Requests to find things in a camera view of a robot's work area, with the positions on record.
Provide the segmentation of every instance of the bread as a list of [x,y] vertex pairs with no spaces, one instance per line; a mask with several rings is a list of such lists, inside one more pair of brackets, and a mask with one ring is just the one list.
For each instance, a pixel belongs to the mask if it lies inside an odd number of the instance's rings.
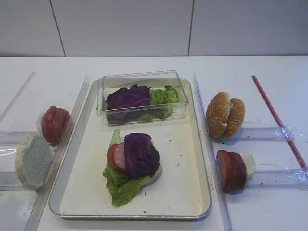
[[230,114],[227,121],[227,129],[220,139],[231,139],[242,126],[245,117],[245,104],[240,99],[231,99]]
[[15,158],[15,169],[23,186],[32,190],[39,189],[51,161],[51,150],[43,137],[34,135],[24,138]]
[[230,112],[230,97],[226,92],[220,92],[212,99],[206,112],[206,120],[210,136],[218,138],[227,129]]
[[206,121],[213,138],[231,139],[242,126],[245,104],[240,99],[230,99],[229,94],[220,92],[207,107]]

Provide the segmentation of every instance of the purple cabbage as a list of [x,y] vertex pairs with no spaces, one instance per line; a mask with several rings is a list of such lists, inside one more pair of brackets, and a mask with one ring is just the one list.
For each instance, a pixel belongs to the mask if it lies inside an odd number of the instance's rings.
[[125,136],[124,142],[125,173],[133,179],[154,176],[160,165],[160,156],[151,136],[131,133]]
[[[107,109],[122,109],[128,107],[140,107],[150,105],[149,88],[147,86],[138,87],[134,84],[128,88],[120,88],[107,97]],[[108,120],[114,123],[126,123],[141,116],[141,111],[115,112],[108,114]]]

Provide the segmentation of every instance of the metal tray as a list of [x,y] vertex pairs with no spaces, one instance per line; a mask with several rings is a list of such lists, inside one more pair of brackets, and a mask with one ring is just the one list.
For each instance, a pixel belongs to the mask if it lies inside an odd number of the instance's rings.
[[49,208],[64,219],[196,220],[205,218],[212,200],[196,121],[191,86],[181,80],[189,104],[184,118],[122,125],[121,136],[144,132],[161,154],[160,179],[132,202],[115,208],[102,172],[115,127],[96,115],[94,82],[53,184]]

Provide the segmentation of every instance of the bun top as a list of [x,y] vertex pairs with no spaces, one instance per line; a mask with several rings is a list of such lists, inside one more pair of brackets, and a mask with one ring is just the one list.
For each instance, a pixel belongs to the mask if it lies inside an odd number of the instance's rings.
[[242,126],[245,117],[245,104],[240,99],[231,99],[230,114],[227,121],[227,129],[220,139],[231,139]]
[[226,92],[220,92],[212,99],[207,107],[206,120],[210,136],[220,137],[227,129],[230,113],[230,97]]

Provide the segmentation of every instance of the clear plastic box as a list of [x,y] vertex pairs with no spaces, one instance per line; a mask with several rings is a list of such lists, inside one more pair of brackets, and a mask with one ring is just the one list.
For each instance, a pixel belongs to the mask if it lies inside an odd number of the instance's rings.
[[[173,86],[179,93],[178,103],[166,103],[121,109],[107,109],[107,97],[120,88],[130,88],[132,85],[147,86],[150,89],[165,89],[165,86]],[[185,116],[188,99],[183,90],[180,78],[176,71],[147,72],[128,75],[104,76],[99,79],[97,94],[97,114],[103,116],[104,122],[109,126],[161,121],[167,119],[182,118]],[[172,112],[168,117],[161,118],[161,113]],[[116,118],[125,117],[124,121]]]

